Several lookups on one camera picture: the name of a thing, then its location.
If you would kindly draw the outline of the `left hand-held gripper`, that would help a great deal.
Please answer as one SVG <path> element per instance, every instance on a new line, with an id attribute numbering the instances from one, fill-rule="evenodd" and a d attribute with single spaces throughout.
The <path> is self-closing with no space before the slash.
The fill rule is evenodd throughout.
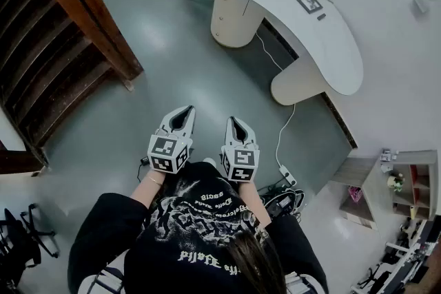
<path id="1" fill-rule="evenodd" d="M 196 119 L 193 105 L 179 107 L 168 113 L 151 135 L 147 157 L 155 171 L 177 174 L 190 157 L 192 134 Z"/>

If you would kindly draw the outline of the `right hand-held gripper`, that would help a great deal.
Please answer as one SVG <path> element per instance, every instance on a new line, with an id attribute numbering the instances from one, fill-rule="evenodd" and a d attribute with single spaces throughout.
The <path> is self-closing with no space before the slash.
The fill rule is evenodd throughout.
<path id="1" fill-rule="evenodd" d="M 233 182 L 253 182 L 258 168 L 260 150 L 254 130 L 243 120 L 230 116 L 221 147 L 221 164 L 226 178 Z"/>

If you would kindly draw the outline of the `white curved desk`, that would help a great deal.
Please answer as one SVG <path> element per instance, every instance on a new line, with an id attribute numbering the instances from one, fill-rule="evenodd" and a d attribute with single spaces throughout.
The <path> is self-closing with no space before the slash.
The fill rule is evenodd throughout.
<path id="1" fill-rule="evenodd" d="M 211 33 L 228 48 L 241 48 L 254 38 L 263 19 L 282 35 L 298 58 L 271 82 L 271 95 L 281 105 L 294 105 L 323 92 L 356 93 L 363 80 L 362 58 L 347 23 L 327 0 L 308 14 L 297 0 L 249 0 L 244 12 L 213 7 Z M 326 14 L 321 21 L 317 17 Z"/>

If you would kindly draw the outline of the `person's left forearm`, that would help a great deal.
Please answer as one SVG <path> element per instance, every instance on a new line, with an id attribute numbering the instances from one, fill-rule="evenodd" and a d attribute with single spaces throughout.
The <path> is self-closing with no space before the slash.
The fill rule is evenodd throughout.
<path id="1" fill-rule="evenodd" d="M 140 202 L 149 209 L 155 196 L 163 186 L 165 177 L 166 174 L 161 171 L 149 170 L 130 196 L 131 199 Z"/>

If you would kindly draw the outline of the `person's right forearm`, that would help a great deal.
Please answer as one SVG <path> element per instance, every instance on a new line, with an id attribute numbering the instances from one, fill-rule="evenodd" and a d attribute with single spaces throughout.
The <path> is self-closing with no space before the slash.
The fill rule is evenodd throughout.
<path id="1" fill-rule="evenodd" d="M 253 182 L 240 182 L 238 184 L 238 194 L 249 210 L 256 216 L 261 228 L 264 229 L 271 223 L 271 218 Z"/>

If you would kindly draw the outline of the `black power adapter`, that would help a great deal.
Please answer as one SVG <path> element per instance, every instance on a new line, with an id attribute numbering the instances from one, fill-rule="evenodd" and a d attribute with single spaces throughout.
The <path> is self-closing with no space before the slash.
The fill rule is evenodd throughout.
<path id="1" fill-rule="evenodd" d="M 141 173 L 141 168 L 142 167 L 146 167 L 146 166 L 148 166 L 150 164 L 150 161 L 149 161 L 149 158 L 146 156 L 146 157 L 144 157 L 144 158 L 142 158 L 142 159 L 140 159 L 140 164 L 139 164 L 139 168 L 138 168 L 138 172 L 137 172 L 137 176 L 136 176 L 136 179 L 139 181 L 139 182 L 141 182 L 141 179 L 140 179 L 140 173 Z"/>

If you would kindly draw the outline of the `white power strip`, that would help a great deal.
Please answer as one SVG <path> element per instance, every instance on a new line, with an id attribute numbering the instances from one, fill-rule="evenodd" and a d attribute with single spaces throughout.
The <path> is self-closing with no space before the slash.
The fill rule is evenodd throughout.
<path id="1" fill-rule="evenodd" d="M 281 165 L 279 167 L 279 172 L 283 176 L 283 178 L 289 183 L 290 186 L 295 186 L 297 184 L 296 179 L 289 172 L 289 170 L 286 168 L 286 166 Z"/>

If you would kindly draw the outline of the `black equipment bag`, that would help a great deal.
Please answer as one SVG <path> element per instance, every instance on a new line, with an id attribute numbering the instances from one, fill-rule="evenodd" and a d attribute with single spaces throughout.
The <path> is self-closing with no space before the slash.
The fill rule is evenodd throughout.
<path id="1" fill-rule="evenodd" d="M 297 217 L 305 192 L 285 185 L 270 185 L 266 192 L 260 194 L 260 199 L 271 220 L 288 215 Z"/>

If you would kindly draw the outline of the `person's black printed shirt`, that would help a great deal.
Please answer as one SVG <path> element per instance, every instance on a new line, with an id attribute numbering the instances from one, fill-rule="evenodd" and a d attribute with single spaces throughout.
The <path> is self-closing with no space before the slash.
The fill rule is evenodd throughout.
<path id="1" fill-rule="evenodd" d="M 71 294 L 329 294 L 327 278 L 297 219 L 264 229 L 206 162 L 166 174 L 149 209 L 105 193 L 70 250 Z"/>

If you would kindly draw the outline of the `grey shelf unit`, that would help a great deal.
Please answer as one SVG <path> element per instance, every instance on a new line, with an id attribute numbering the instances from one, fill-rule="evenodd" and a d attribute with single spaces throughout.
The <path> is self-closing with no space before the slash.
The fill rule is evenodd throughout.
<path id="1" fill-rule="evenodd" d="M 388 188 L 390 175 L 403 174 L 401 192 Z M 349 220 L 379 233 L 392 230 L 403 217 L 433 220 L 438 205 L 438 153 L 435 150 L 401 151 L 388 149 L 377 158 L 348 157 L 331 179 L 347 187 L 362 189 L 355 203 L 350 196 L 340 210 Z"/>

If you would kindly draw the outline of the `small potted plant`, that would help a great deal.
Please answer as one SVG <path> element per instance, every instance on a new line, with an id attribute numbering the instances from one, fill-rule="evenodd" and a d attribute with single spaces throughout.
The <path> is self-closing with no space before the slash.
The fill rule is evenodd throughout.
<path id="1" fill-rule="evenodd" d="M 387 186 L 394 192 L 401 192 L 405 178 L 403 174 L 390 175 L 387 179 Z"/>

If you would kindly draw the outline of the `black office chair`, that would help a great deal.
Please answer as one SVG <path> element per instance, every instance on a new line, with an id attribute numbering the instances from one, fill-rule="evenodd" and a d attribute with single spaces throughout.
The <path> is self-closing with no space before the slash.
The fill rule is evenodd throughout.
<path id="1" fill-rule="evenodd" d="M 54 239 L 56 232 L 40 231 L 36 228 L 32 211 L 38 205 L 32 203 L 27 211 L 16 219 L 8 210 L 0 220 L 0 294 L 22 294 L 18 289 L 23 272 L 41 263 L 41 252 L 58 258 L 58 250 L 52 252 L 43 243 L 43 237 Z"/>

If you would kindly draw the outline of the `white office desk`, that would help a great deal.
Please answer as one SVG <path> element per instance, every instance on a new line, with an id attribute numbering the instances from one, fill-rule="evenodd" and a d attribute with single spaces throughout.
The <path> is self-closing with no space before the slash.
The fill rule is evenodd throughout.
<path id="1" fill-rule="evenodd" d="M 441 216 L 423 220 L 408 246 L 386 243 L 381 261 L 367 277 L 351 286 L 350 294 L 404 294 L 406 284 L 423 277 L 423 268 L 441 237 Z"/>

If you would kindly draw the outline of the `black picture frame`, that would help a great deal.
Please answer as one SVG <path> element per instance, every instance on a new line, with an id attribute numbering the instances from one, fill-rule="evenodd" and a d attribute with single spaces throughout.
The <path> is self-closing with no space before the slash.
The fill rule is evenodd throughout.
<path id="1" fill-rule="evenodd" d="M 323 6 L 319 3 L 318 0 L 297 0 L 297 2 L 302 6 L 304 10 L 307 11 L 308 14 L 313 14 L 323 9 Z"/>

